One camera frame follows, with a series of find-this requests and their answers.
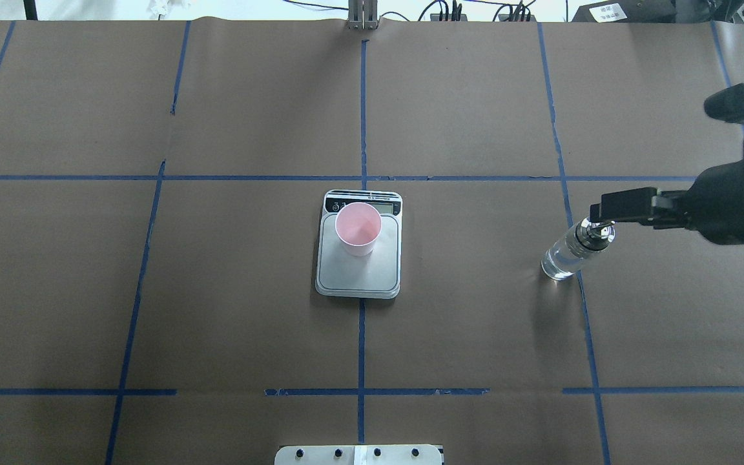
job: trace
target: label sticker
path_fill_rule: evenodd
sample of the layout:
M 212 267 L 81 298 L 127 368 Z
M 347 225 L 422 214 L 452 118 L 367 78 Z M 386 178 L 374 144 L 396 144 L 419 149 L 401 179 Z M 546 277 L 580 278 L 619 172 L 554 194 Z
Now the label sticker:
M 611 21 L 619 21 L 620 19 L 628 19 L 628 15 L 619 6 L 618 3 L 611 3 L 610 5 L 597 6 L 596 8 L 590 9 L 590 14 L 596 20 L 596 23 L 610 23 Z

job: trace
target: cup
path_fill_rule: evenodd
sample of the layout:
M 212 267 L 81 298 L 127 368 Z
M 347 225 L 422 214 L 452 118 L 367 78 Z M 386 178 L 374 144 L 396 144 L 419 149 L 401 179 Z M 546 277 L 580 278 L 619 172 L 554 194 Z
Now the cup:
M 364 202 L 353 202 L 340 209 L 335 218 L 335 232 L 343 247 L 354 256 L 364 256 L 375 248 L 380 236 L 380 213 Z

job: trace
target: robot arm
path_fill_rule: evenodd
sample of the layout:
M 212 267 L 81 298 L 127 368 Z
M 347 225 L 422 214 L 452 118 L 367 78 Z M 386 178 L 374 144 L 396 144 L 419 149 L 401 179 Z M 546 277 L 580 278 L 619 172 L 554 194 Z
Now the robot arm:
M 744 83 L 705 100 L 709 117 L 744 124 Z M 684 227 L 715 244 L 744 244 L 744 142 L 741 161 L 708 168 L 687 191 L 655 187 L 602 195 L 590 207 L 594 223 L 640 223 L 654 229 Z

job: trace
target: black pole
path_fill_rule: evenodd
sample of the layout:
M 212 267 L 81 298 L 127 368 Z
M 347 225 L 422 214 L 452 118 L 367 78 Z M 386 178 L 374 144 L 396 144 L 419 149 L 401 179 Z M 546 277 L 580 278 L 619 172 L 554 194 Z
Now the black pole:
M 36 21 L 39 18 L 36 17 L 36 0 L 24 0 L 25 1 L 25 18 Z

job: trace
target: clear bottle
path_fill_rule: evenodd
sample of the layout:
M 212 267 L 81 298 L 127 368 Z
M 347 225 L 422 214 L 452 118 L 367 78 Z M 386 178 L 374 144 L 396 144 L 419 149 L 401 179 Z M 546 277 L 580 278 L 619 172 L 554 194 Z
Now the clear bottle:
M 616 238 L 614 224 L 576 223 L 553 244 L 541 259 L 541 269 L 554 280 L 566 280 L 602 254 Z

